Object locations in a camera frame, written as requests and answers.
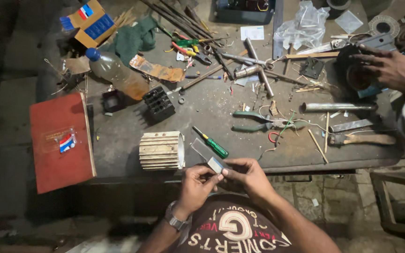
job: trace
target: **blue bottle cap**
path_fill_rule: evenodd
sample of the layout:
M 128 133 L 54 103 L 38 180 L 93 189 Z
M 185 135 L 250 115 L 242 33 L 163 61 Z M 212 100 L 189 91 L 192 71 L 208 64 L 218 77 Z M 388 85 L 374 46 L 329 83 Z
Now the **blue bottle cap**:
M 86 51 L 86 56 L 90 59 L 90 61 L 98 61 L 101 57 L 101 53 L 96 48 L 89 48 Z

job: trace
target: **workbench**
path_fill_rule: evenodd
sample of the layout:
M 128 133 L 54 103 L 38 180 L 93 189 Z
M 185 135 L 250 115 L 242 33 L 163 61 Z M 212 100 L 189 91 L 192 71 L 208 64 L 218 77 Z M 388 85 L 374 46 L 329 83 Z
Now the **workbench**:
M 210 3 L 202 3 L 196 8 L 197 14 L 204 20 L 209 18 Z M 359 0 L 352 0 L 349 8 L 353 14 L 363 21 L 361 26 L 355 33 L 367 32 L 368 22 L 366 14 Z M 284 1 L 284 21 L 294 18 L 298 10 L 298 1 Z M 173 30 L 174 26 L 166 22 L 165 19 L 160 19 L 169 30 Z M 231 54 L 238 54 L 245 49 L 244 41 L 240 40 L 240 27 L 243 25 L 237 24 L 219 24 L 208 22 L 209 27 L 218 31 L 218 36 L 225 37 L 228 33 L 231 37 L 228 39 L 225 50 Z M 266 46 L 270 37 L 273 35 L 273 22 L 266 25 L 265 39 L 263 41 L 252 41 L 256 52 L 261 60 L 266 60 L 272 56 L 272 43 Z M 326 33 L 323 42 L 332 40 L 331 35 L 344 34 L 345 31 L 338 26 L 334 20 L 327 20 Z M 170 49 L 170 38 L 158 32 L 156 34 L 156 48 L 144 52 L 144 58 L 152 63 L 158 63 L 163 66 L 185 68 L 186 62 L 176 61 L 176 53 L 165 53 L 164 50 Z M 213 64 L 206 69 L 206 66 L 198 61 L 195 61 L 196 66 L 190 67 L 187 71 L 188 75 L 196 74 L 199 71 L 204 74 L 206 71 L 218 66 L 216 59 L 213 58 Z M 335 59 L 324 59 L 326 62 L 325 72 L 326 81 L 333 86 L 329 91 L 322 92 L 301 92 L 295 93 L 292 91 L 294 84 L 278 81 L 272 82 L 269 78 L 271 88 L 274 91 L 273 99 L 276 100 L 277 108 L 287 118 L 291 117 L 291 109 L 295 110 L 295 118 L 305 119 L 311 123 L 316 123 L 325 127 L 325 113 L 302 113 L 300 106 L 303 102 L 306 103 L 332 103 L 332 102 L 350 102 L 346 100 L 346 96 L 342 93 L 342 84 L 337 82 L 333 63 Z M 292 62 L 300 64 L 302 60 L 293 60 Z M 229 68 L 234 70 L 241 66 L 240 63 L 232 63 Z M 289 75 L 292 78 L 298 78 L 299 74 L 292 70 L 299 67 L 293 64 L 290 68 Z M 274 72 L 282 74 L 284 62 L 278 61 L 275 63 Z M 213 75 L 222 76 L 224 70 L 218 71 Z M 179 83 L 162 82 L 166 91 L 184 86 L 192 79 L 185 79 Z M 195 138 L 200 136 L 192 129 L 196 126 L 206 135 L 213 138 L 217 143 L 226 148 L 230 155 L 229 158 L 256 158 L 266 150 L 274 147 L 274 144 L 268 140 L 267 132 L 242 133 L 234 132 L 231 127 L 241 124 L 259 124 L 256 121 L 249 119 L 233 118 L 231 114 L 237 110 L 241 110 L 243 103 L 253 107 L 256 101 L 256 94 L 253 92 L 252 85 L 257 82 L 249 82 L 245 87 L 237 84 L 232 84 L 230 81 L 223 80 L 203 80 L 186 90 L 185 103 L 178 104 L 177 100 L 181 97 L 178 92 L 169 95 L 176 113 L 166 120 L 151 124 L 145 114 L 147 107 L 143 102 L 131 105 L 126 109 L 115 112 L 113 116 L 104 115 L 101 105 L 101 94 L 107 92 L 108 85 L 103 85 L 89 78 L 88 84 L 88 103 L 93 104 L 93 118 L 90 119 L 90 124 L 93 125 L 93 153 L 94 164 L 96 166 L 97 177 L 92 183 L 119 183 L 119 182 L 143 182 L 155 181 L 163 182 L 167 180 L 178 179 L 176 171 L 142 171 L 139 163 L 139 141 L 142 135 L 146 132 L 162 132 L 162 131 L 180 131 L 185 136 L 185 163 L 187 167 L 202 163 L 203 159 L 190 146 Z M 388 121 L 392 121 L 390 102 L 388 92 L 381 93 L 377 96 L 377 104 L 379 105 L 378 113 L 385 117 Z M 292 94 L 292 100 L 289 102 L 289 97 Z M 271 99 L 266 99 L 263 105 L 270 105 Z M 269 114 L 268 108 L 262 108 L 261 113 Z M 353 112 L 349 113 L 346 118 L 343 113 L 330 118 L 329 124 L 336 125 L 345 122 L 358 120 Z M 312 173 L 314 171 L 331 171 L 343 169 L 355 169 L 364 167 L 379 167 L 396 164 L 402 156 L 402 151 L 398 145 L 393 146 L 378 146 L 378 145 L 346 145 L 341 148 L 328 147 L 326 157 L 329 164 L 325 164 L 320 153 L 312 141 L 307 129 L 311 129 L 320 146 L 323 147 L 324 138 L 322 130 L 316 126 L 308 126 L 296 132 L 287 129 L 279 139 L 279 145 L 276 151 L 266 152 L 259 160 L 259 164 L 267 174 L 277 174 L 283 172 L 296 173 L 306 171 Z

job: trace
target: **t-shirt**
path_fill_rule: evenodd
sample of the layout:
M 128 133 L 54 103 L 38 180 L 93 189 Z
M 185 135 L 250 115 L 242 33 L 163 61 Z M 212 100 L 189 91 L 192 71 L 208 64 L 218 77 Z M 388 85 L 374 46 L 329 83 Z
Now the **t-shirt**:
M 214 195 L 193 214 L 178 253 L 293 252 L 289 239 L 252 204 L 235 194 Z

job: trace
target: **red folder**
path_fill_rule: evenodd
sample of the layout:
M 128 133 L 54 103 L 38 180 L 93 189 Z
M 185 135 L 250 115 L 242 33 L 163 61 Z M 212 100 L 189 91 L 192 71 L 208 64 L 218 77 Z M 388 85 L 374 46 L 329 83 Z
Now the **red folder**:
M 45 193 L 96 176 L 85 97 L 76 92 L 29 108 L 37 192 Z M 76 144 L 60 153 L 56 141 L 70 129 Z

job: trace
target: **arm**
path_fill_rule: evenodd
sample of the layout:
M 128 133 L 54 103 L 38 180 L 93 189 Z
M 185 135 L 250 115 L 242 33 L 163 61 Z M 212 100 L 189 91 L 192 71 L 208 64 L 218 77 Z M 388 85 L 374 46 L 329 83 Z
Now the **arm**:
M 201 176 L 208 173 L 213 176 L 206 181 Z M 186 221 L 191 213 L 204 204 L 210 191 L 215 189 L 217 183 L 224 178 L 221 174 L 214 174 L 216 173 L 210 168 L 200 165 L 185 170 L 180 198 L 172 210 L 176 219 Z M 137 253 L 169 252 L 177 246 L 179 237 L 180 232 L 167 221 L 162 220 Z
M 377 80 L 390 89 L 396 89 L 405 97 L 405 55 L 396 51 L 382 51 L 360 45 L 370 55 L 352 55 L 363 64 L 365 71 L 372 72 Z
M 251 200 L 270 212 L 273 224 L 285 233 L 300 252 L 340 253 L 337 245 L 324 231 L 274 191 L 256 159 L 226 159 L 225 162 L 235 170 L 224 168 L 222 174 L 242 182 Z

